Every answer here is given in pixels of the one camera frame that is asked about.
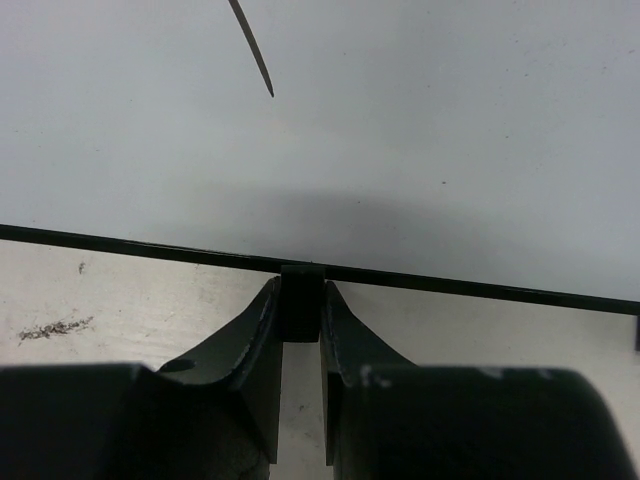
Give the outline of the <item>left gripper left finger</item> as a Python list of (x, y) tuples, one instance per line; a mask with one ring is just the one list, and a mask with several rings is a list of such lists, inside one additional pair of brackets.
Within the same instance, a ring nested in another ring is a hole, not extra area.
[(278, 279), (234, 320), (152, 370), (5, 366), (5, 479), (265, 479), (277, 456)]

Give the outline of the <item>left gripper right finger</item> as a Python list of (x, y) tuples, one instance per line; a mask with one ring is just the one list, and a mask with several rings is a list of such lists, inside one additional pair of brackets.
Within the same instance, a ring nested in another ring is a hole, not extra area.
[(419, 366), (327, 283), (326, 461), (337, 479), (633, 479), (596, 389), (555, 368)]

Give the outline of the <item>black whiteboard stand foot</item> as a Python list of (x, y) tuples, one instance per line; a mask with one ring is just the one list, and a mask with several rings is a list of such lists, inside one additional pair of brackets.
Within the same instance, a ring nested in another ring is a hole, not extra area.
[(278, 323), (281, 340), (317, 342), (324, 298), (324, 269), (314, 265), (284, 266), (280, 284)]

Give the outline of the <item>white whiteboard black frame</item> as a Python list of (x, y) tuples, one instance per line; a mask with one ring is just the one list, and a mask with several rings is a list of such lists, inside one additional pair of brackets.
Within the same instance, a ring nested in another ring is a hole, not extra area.
[(1, 5), (5, 239), (635, 315), (635, 1)]

